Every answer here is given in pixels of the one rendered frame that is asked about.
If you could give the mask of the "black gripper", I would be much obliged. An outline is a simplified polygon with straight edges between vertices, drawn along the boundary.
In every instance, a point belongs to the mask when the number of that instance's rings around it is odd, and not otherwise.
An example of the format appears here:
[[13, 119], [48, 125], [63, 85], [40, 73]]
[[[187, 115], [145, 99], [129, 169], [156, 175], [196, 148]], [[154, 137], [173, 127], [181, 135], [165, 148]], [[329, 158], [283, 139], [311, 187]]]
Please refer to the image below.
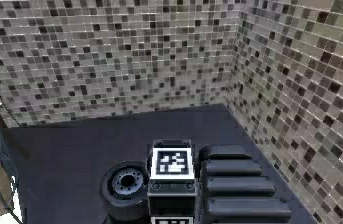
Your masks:
[[107, 212], [102, 224], [149, 224], [148, 181], [142, 161], [123, 161], [110, 167], [99, 184]]

